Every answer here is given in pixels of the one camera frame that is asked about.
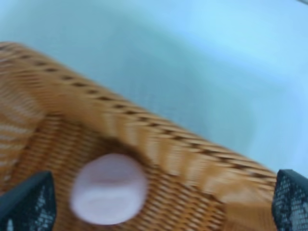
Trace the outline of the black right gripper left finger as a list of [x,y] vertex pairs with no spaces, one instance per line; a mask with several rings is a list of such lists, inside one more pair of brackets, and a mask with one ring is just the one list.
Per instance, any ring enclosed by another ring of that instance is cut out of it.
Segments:
[[0,196],[2,231],[51,231],[56,213],[50,171],[38,172]]

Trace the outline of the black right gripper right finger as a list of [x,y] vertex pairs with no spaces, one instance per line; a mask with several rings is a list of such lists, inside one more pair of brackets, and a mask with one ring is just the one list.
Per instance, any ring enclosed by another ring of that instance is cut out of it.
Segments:
[[308,179],[291,169],[277,174],[271,212],[279,231],[308,231]]

